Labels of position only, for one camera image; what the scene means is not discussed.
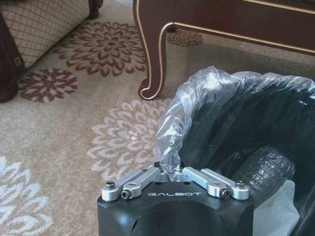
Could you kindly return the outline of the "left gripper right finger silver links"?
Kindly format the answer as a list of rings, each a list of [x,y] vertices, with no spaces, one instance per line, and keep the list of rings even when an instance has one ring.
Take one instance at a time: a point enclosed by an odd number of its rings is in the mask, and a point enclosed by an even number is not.
[[[233,181],[210,169],[197,170],[192,167],[184,167],[175,175],[175,180],[194,182],[204,188],[210,196],[216,198],[229,196],[236,200],[249,198],[249,188],[243,181]]]

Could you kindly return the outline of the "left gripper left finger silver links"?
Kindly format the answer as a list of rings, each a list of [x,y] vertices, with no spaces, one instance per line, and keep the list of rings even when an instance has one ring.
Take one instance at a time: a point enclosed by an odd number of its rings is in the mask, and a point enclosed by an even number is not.
[[[155,162],[147,168],[133,170],[117,181],[106,182],[101,191],[101,198],[104,201],[116,201],[118,198],[130,200],[139,197],[150,183],[169,180],[159,162]]]

